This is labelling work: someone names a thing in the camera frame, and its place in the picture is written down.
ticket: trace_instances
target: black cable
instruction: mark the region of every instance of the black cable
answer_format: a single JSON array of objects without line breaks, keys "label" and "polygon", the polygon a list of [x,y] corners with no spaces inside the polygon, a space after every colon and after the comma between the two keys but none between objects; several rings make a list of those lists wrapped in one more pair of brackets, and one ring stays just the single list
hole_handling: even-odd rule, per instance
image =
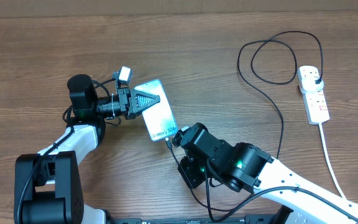
[{"label": "black cable", "polygon": [[[190,184],[190,186],[191,186],[190,192],[191,192],[193,198],[194,198],[202,207],[208,208],[206,205],[204,205],[202,202],[200,202],[200,200],[198,200],[198,198],[197,198],[196,195],[194,194],[193,189],[192,189],[193,186],[192,186],[192,184],[191,184],[189,178],[187,177],[185,171],[184,171],[183,168],[179,165],[178,159],[177,159],[177,157],[175,156],[175,154],[173,153],[172,144],[171,144],[171,142],[169,141],[169,139],[168,139],[168,140],[166,139],[166,140],[165,140],[165,143],[167,144],[169,150],[171,151],[172,156],[173,156],[175,162],[177,163],[178,167],[181,168],[181,171],[182,171],[183,174],[185,175],[185,177],[186,177],[188,183]],[[218,208],[211,208],[211,207],[210,207],[210,209],[211,209],[211,210],[215,210],[215,211],[219,211],[219,212],[230,212],[230,211],[231,211],[231,209],[226,210],[226,209],[218,209]]]},{"label": "black cable", "polygon": [[266,190],[263,190],[263,191],[260,191],[254,195],[250,195],[248,196],[248,198],[246,198],[243,202],[241,202],[238,206],[236,206],[235,208],[233,208],[230,212],[228,212],[227,214],[223,215],[221,218],[218,218],[218,219],[215,219],[212,215],[212,211],[211,211],[211,201],[210,201],[210,198],[209,198],[209,186],[208,186],[208,176],[206,175],[205,173],[205,180],[206,180],[206,184],[205,184],[205,187],[206,187],[206,201],[207,201],[207,206],[208,206],[208,215],[209,215],[209,218],[212,220],[212,222],[221,222],[221,221],[224,221],[225,219],[229,218],[232,214],[234,214],[236,211],[238,211],[240,208],[242,208],[244,205],[247,205],[249,202],[253,201],[253,199],[261,196],[261,195],[264,195],[264,194],[267,194],[269,192],[273,192],[273,191],[277,191],[277,190],[293,190],[295,192],[303,192],[305,194],[308,194],[322,202],[324,202],[325,204],[329,205],[330,207],[332,207],[333,209],[341,212],[342,214],[344,214],[345,216],[353,219],[354,221],[356,221],[358,223],[358,218],[356,218],[355,216],[351,215],[350,213],[346,212],[345,210],[339,208],[338,206],[336,206],[335,204],[331,203],[330,201],[320,197],[319,195],[313,193],[313,192],[310,192],[309,190],[306,190],[306,189],[302,189],[302,188],[299,188],[299,187],[290,187],[290,186],[283,186],[283,187],[272,187],[271,189],[266,189]]},{"label": "black cable", "polygon": [[107,98],[110,98],[110,93],[109,93],[109,90],[104,86],[104,84],[101,84],[100,82],[96,81],[96,80],[92,80],[92,83],[93,84],[96,84],[97,87],[101,87],[102,89],[104,89],[104,91],[106,92],[107,94]]},{"label": "black cable", "polygon": [[111,126],[119,126],[121,124],[121,118],[120,117],[115,117],[115,118],[118,118],[118,123],[117,124],[114,124],[114,123],[111,123],[111,122],[107,122],[105,121],[106,124],[110,124]]},{"label": "black cable", "polygon": [[218,180],[220,182],[223,182],[223,179],[222,177],[220,177],[216,172],[215,170],[211,167],[211,164],[209,163],[209,160],[211,158],[207,158],[206,160],[206,167],[208,168],[208,170],[210,171],[210,173],[212,173],[212,175],[214,176],[215,180]]},{"label": "black cable", "polygon": [[29,188],[29,184],[30,184],[30,181],[32,180],[34,174],[35,174],[35,171],[38,170],[38,168],[41,166],[41,163],[42,161],[48,157],[48,155],[55,149],[57,149],[57,147],[59,145],[61,145],[61,143],[63,143],[64,141],[66,141],[72,134],[74,133],[74,128],[73,127],[70,127],[70,132],[65,136],[63,137],[59,142],[54,142],[53,143],[53,146],[48,149],[39,159],[38,161],[35,163],[35,165],[33,166],[32,170],[31,170],[31,173],[29,175],[29,177],[27,178],[27,181],[25,182],[25,185],[24,185],[24,188],[23,188],[23,191],[22,191],[22,194],[20,196],[20,199],[19,199],[19,204],[17,206],[17,222],[18,224],[21,224],[22,223],[22,210],[23,210],[23,202],[24,202],[24,195],[25,195],[25,192],[27,191],[27,189]]},{"label": "black cable", "polygon": [[68,113],[68,111],[69,111],[69,110],[72,110],[72,109],[73,109],[73,105],[69,106],[69,107],[65,110],[65,112],[63,113],[63,116],[62,116],[63,121],[66,122],[66,124],[69,124],[69,125],[70,125],[70,123],[71,123],[71,118],[69,118],[69,116],[67,116],[67,118],[65,118],[65,116],[66,116],[66,114]]},{"label": "black cable", "polygon": [[[278,149],[277,149],[277,156],[276,158],[278,159],[278,156],[280,155],[280,149],[281,149],[281,145],[282,145],[282,141],[283,141],[283,134],[284,134],[284,118],[283,118],[283,115],[281,114],[281,111],[279,110],[278,106],[274,103],[274,101],[266,94],[264,93],[262,90],[258,89],[257,87],[253,86],[251,83],[249,83],[245,78],[244,76],[242,75],[242,72],[240,70],[240,57],[241,57],[241,52],[242,50],[244,49],[244,47],[247,47],[248,45],[251,45],[251,44],[256,44],[256,43],[263,43],[254,53],[254,56],[252,56],[252,60],[251,60],[251,63],[250,63],[250,66],[251,66],[251,70],[252,70],[252,73],[257,77],[259,78],[260,80],[266,82],[266,83],[269,83],[269,84],[275,84],[275,85],[285,85],[285,84],[288,84],[290,82],[292,82],[295,77],[296,77],[296,72],[298,70],[298,63],[296,61],[296,56],[295,56],[295,53],[293,51],[293,49],[286,43],[282,42],[282,41],[279,41],[279,40],[274,40],[273,38],[278,36],[278,35],[282,35],[282,34],[286,34],[286,33],[301,33],[301,34],[308,34],[312,37],[314,37],[319,45],[319,49],[320,49],[320,57],[321,57],[321,75],[320,75],[320,78],[318,80],[316,80],[316,83],[319,84],[321,82],[321,79],[323,78],[323,61],[324,61],[324,58],[323,58],[323,48],[321,47],[321,44],[320,44],[320,41],[318,40],[318,38],[309,33],[309,32],[303,32],[303,31],[285,31],[285,32],[281,32],[279,34],[276,34],[274,35],[273,37],[269,38],[269,40],[257,40],[257,41],[253,41],[253,42],[249,42],[245,45],[243,45],[240,49],[240,52],[239,52],[239,56],[238,56],[238,59],[237,59],[237,69],[239,71],[239,74],[241,76],[241,78],[249,85],[251,86],[252,88],[254,88],[255,90],[257,90],[259,93],[263,94],[272,104],[273,106],[275,107],[280,119],[281,119],[281,134],[280,134],[280,142],[278,144]],[[259,52],[259,50],[264,46],[266,45],[267,43],[269,42],[276,42],[276,43],[279,43],[279,44],[283,44],[285,45],[286,47],[288,47],[288,49],[290,49],[292,55],[293,55],[293,58],[294,58],[294,62],[295,62],[295,72],[292,76],[292,78],[289,80],[289,81],[286,81],[286,82],[271,82],[271,81],[268,81],[260,76],[258,76],[258,74],[255,72],[254,70],[254,59],[255,59],[255,56],[256,54]]]},{"label": "black cable", "polygon": [[212,178],[209,178],[209,186],[211,186],[211,187],[219,187],[220,185],[222,185],[222,184],[218,184],[218,185],[212,184]]},{"label": "black cable", "polygon": [[115,78],[111,78],[111,79],[109,79],[109,80],[106,80],[106,81],[104,81],[104,82],[102,82],[101,84],[102,85],[105,85],[105,84],[107,84],[107,83],[109,83],[109,82],[112,82],[112,81],[114,81],[115,80]]}]

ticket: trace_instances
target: wire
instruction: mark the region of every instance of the wire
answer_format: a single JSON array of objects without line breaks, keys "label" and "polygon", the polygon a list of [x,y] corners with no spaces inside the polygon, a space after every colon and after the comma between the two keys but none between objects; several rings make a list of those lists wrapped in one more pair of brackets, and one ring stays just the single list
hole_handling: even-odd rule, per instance
[{"label": "wire", "polygon": [[[191,188],[189,188],[189,189],[190,189],[190,192],[191,192],[193,198],[194,198],[202,207],[208,208],[206,205],[204,205],[202,202],[200,202],[200,200],[198,200],[198,198],[197,198],[196,195],[194,194],[193,189],[192,189],[193,186],[192,186],[192,184],[191,184],[189,178],[187,177],[187,175],[186,175],[186,173],[185,173],[185,170],[183,170],[182,166],[179,165],[178,159],[177,159],[177,157],[175,156],[175,154],[173,153],[172,144],[171,144],[171,142],[169,141],[169,138],[165,138],[165,143],[167,144],[167,147],[168,147],[169,150],[171,151],[172,156],[173,156],[175,162],[177,163],[178,167],[180,167],[181,171],[182,171],[183,174],[185,175],[185,177],[186,177],[186,179],[187,179],[187,182],[190,184]],[[230,212],[230,211],[231,211],[231,209],[226,210],[226,209],[211,208],[211,206],[209,206],[209,208],[210,208],[211,210],[215,210],[215,211],[219,211],[219,212]]]},{"label": "wire", "polygon": [[117,124],[114,124],[114,123],[111,123],[111,122],[107,122],[105,121],[106,124],[110,124],[111,126],[119,126],[121,124],[121,118],[120,117],[115,117],[115,118],[118,118],[118,123]]},{"label": "wire", "polygon": [[323,132],[323,125],[321,123],[318,124],[318,128],[320,129],[320,136],[321,136],[321,142],[323,143],[323,151],[324,151],[324,156],[326,158],[326,162],[327,162],[327,166],[329,169],[329,172],[331,173],[331,176],[333,177],[333,181],[335,183],[335,187],[338,189],[339,194],[341,195],[341,197],[345,200],[345,194],[343,193],[342,189],[340,188],[338,181],[336,180],[333,168],[331,167],[331,163],[329,161],[329,157],[328,157],[328,152],[327,152],[327,146],[326,146],[326,139],[324,137],[324,132]]},{"label": "wire", "polygon": [[67,117],[65,118],[66,114],[68,113],[69,110],[72,110],[73,109],[73,105],[69,106],[65,112],[63,113],[63,116],[62,116],[62,119],[64,122],[66,122],[66,124],[69,124],[71,122],[71,118]]},{"label": "wire", "polygon": [[209,179],[209,186],[211,186],[211,187],[219,187],[220,185],[222,185],[222,184],[218,184],[218,185],[212,184],[212,178]]},{"label": "wire", "polygon": [[70,127],[70,132],[64,137],[62,138],[59,142],[54,142],[53,143],[53,146],[48,149],[40,158],[39,160],[35,163],[35,165],[33,166],[32,170],[31,170],[31,173],[29,175],[29,177],[27,178],[27,181],[25,182],[24,184],[24,188],[23,188],[23,191],[22,191],[22,194],[20,196],[20,199],[19,199],[19,204],[17,206],[17,222],[18,224],[21,224],[22,223],[22,211],[23,211],[23,202],[24,202],[24,195],[25,193],[27,192],[27,189],[29,188],[29,185],[30,185],[30,181],[32,180],[35,172],[38,170],[38,168],[41,166],[41,163],[43,160],[45,160],[48,155],[54,151],[55,149],[58,148],[59,145],[61,145],[61,143],[63,143],[64,141],[66,141],[73,133],[74,133],[74,128],[73,127]]},{"label": "wire", "polygon": [[102,89],[104,89],[104,91],[105,91],[106,94],[107,94],[107,98],[110,98],[109,90],[108,90],[103,84],[101,84],[100,82],[98,82],[98,81],[96,81],[96,80],[92,80],[92,83],[93,83],[93,84],[96,84],[97,87],[100,86]]},{"label": "wire", "polygon": [[[240,52],[239,52],[239,56],[237,58],[237,69],[239,71],[239,74],[241,76],[241,78],[249,85],[251,86],[252,88],[254,88],[255,90],[257,90],[259,93],[263,94],[272,104],[273,106],[275,107],[280,119],[281,119],[281,134],[280,134],[280,142],[278,144],[278,149],[277,149],[277,156],[276,156],[276,159],[278,159],[278,156],[280,155],[280,149],[281,149],[281,145],[282,145],[282,141],[283,141],[283,134],[284,134],[284,118],[283,118],[283,115],[281,114],[281,111],[279,110],[278,106],[274,103],[274,101],[266,94],[264,93],[262,90],[258,89],[257,87],[253,86],[251,83],[249,83],[245,78],[244,76],[242,75],[242,72],[241,72],[241,69],[240,69],[240,57],[241,57],[241,52],[242,50],[244,49],[244,47],[247,47],[248,45],[251,45],[251,44],[256,44],[256,43],[263,43],[254,53],[254,56],[252,56],[252,60],[251,60],[251,63],[250,63],[250,66],[251,66],[251,70],[252,70],[252,73],[257,77],[259,78],[260,80],[266,82],[266,83],[269,83],[269,84],[274,84],[274,85],[285,85],[285,84],[288,84],[290,82],[292,82],[295,77],[296,77],[296,72],[297,72],[297,69],[298,69],[298,62],[296,61],[296,56],[295,56],[295,53],[293,51],[293,49],[286,43],[282,42],[282,41],[279,41],[279,40],[275,40],[273,38],[275,38],[276,36],[278,35],[282,35],[282,34],[286,34],[286,33],[301,33],[301,34],[308,34],[312,37],[314,37],[319,45],[319,49],[320,49],[320,57],[321,57],[321,73],[320,73],[320,78],[318,80],[316,80],[316,83],[319,84],[321,82],[321,79],[323,78],[323,62],[324,62],[324,58],[323,58],[323,48],[321,47],[321,44],[320,44],[320,41],[318,40],[318,38],[309,33],[309,32],[303,32],[303,31],[285,31],[285,32],[281,32],[279,34],[276,34],[274,35],[273,37],[269,38],[269,40],[257,40],[257,41],[253,41],[253,42],[249,42],[245,45],[243,45],[240,49]],[[271,81],[268,81],[262,77],[260,77],[254,70],[254,59],[255,59],[255,56],[257,55],[257,53],[259,52],[259,50],[264,46],[266,45],[267,43],[269,42],[276,42],[276,43],[279,43],[279,44],[283,44],[285,45],[286,47],[288,47],[288,49],[290,49],[292,55],[293,55],[293,59],[294,59],[294,62],[295,62],[295,72],[292,76],[292,78],[289,80],[289,81],[286,81],[286,82],[271,82]]]},{"label": "wire", "polygon": [[111,79],[109,79],[109,80],[107,80],[107,81],[102,82],[101,85],[105,85],[105,84],[107,84],[107,83],[109,83],[109,82],[112,82],[112,81],[114,81],[114,80],[115,80],[115,78],[111,78]]},{"label": "wire", "polygon": [[210,171],[210,173],[212,173],[212,175],[214,176],[215,180],[218,180],[220,182],[223,182],[223,179],[222,177],[220,177],[216,172],[215,170],[211,167],[211,164],[209,163],[209,160],[211,158],[207,158],[206,160],[206,167],[208,168],[208,170]]},{"label": "wire", "polygon": [[248,196],[243,202],[241,202],[238,206],[236,206],[235,208],[233,208],[230,212],[226,213],[225,215],[223,215],[221,218],[215,219],[212,215],[212,211],[211,211],[211,200],[209,198],[209,186],[208,186],[208,176],[205,173],[205,179],[206,179],[206,201],[207,201],[207,206],[208,206],[208,215],[209,218],[212,220],[212,222],[221,222],[224,221],[225,219],[229,218],[232,214],[234,214],[236,211],[238,211],[240,208],[242,208],[243,206],[247,205],[249,202],[253,201],[255,198],[262,196],[264,194],[267,194],[269,192],[273,192],[273,191],[277,191],[277,190],[293,190],[295,192],[303,192],[305,194],[308,194],[322,202],[324,202],[325,204],[329,205],[330,207],[332,207],[333,209],[341,212],[342,214],[344,214],[345,216],[353,219],[354,221],[356,221],[358,223],[358,218],[356,218],[355,216],[351,215],[350,213],[346,212],[345,210],[339,208],[337,205],[333,204],[332,202],[320,197],[319,195],[310,192],[309,190],[306,189],[302,189],[299,187],[290,187],[290,186],[284,186],[284,187],[272,187],[271,189],[266,189],[263,191],[260,191],[254,195],[250,195]]}]

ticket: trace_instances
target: electrical outlet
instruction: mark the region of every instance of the electrical outlet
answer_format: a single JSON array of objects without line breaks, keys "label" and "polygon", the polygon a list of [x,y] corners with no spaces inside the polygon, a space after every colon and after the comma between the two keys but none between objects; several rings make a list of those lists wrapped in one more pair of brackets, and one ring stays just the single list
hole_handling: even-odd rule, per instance
[{"label": "electrical outlet", "polygon": [[309,124],[319,124],[329,120],[327,102],[323,90],[302,95]]},{"label": "electrical outlet", "polygon": [[301,66],[298,70],[299,88],[302,93],[314,93],[324,88],[324,82],[316,84],[320,78],[318,69],[310,65]]}]

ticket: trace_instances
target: green led light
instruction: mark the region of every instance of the green led light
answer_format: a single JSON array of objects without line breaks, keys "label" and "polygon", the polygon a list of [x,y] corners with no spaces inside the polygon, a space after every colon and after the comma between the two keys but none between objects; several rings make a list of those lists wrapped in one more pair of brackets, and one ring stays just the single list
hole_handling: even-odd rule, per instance
[{"label": "green led light", "polygon": [[84,118],[84,117],[85,117],[85,112],[84,112],[84,111],[80,111],[80,112],[79,112],[79,117],[80,117],[80,118]]},{"label": "green led light", "polygon": [[237,168],[241,169],[242,168],[242,162],[239,161],[236,166],[237,166]]}]

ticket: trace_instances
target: white cable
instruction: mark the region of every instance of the white cable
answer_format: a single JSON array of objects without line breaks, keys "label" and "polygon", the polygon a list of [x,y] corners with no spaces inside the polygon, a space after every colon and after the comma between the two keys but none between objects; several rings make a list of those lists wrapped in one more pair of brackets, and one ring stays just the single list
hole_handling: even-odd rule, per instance
[{"label": "white cable", "polygon": [[328,169],[329,169],[329,172],[331,173],[331,176],[333,177],[333,181],[335,183],[335,187],[338,189],[339,191],[339,194],[341,195],[341,197],[345,200],[346,197],[342,191],[342,189],[340,188],[339,184],[338,184],[338,181],[336,180],[336,177],[335,177],[335,174],[334,174],[334,171],[333,171],[333,168],[331,167],[331,163],[329,162],[329,157],[328,157],[328,152],[327,152],[327,146],[326,146],[326,139],[324,137],[324,132],[323,132],[323,125],[321,123],[318,124],[318,128],[320,129],[320,136],[321,136],[321,142],[323,143],[323,150],[324,150],[324,155],[326,157],[326,161],[327,161],[327,166],[328,166]]}]

